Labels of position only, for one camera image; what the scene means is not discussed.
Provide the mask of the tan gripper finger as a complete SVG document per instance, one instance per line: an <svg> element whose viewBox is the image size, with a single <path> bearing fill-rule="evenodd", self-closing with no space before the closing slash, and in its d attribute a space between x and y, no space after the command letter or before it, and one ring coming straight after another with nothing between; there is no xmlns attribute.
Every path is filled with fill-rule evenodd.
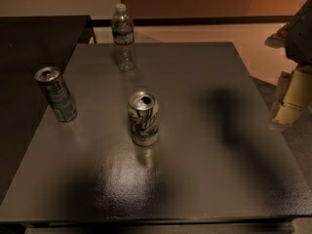
<svg viewBox="0 0 312 234"><path fill-rule="evenodd" d="M299 64L291 73L281 73L271 120L279 126L291 126L311 103L312 66Z"/></svg>
<svg viewBox="0 0 312 234"><path fill-rule="evenodd" d="M271 48L284 48L286 46L286 39L289 33L289 24L283 25L275 33L269 36L264 44Z"/></svg>

